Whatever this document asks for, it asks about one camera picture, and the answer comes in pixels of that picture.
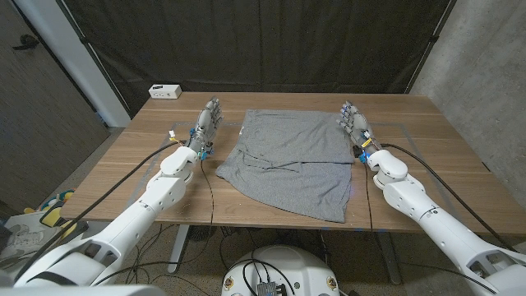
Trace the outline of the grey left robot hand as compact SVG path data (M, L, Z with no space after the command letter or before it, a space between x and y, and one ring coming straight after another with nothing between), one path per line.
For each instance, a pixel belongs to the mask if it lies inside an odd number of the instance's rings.
M212 153L213 140L223 118L219 99L213 96L201 110L187 143L187 147L194 150L201 160Z

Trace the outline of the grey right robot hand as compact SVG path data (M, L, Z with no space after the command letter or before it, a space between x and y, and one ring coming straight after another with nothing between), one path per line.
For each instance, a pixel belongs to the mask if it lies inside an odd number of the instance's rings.
M337 123L348 133L353 143L353 153L362 163L366 163L372 154L382 149L371 125L351 102L346 101L343 104Z

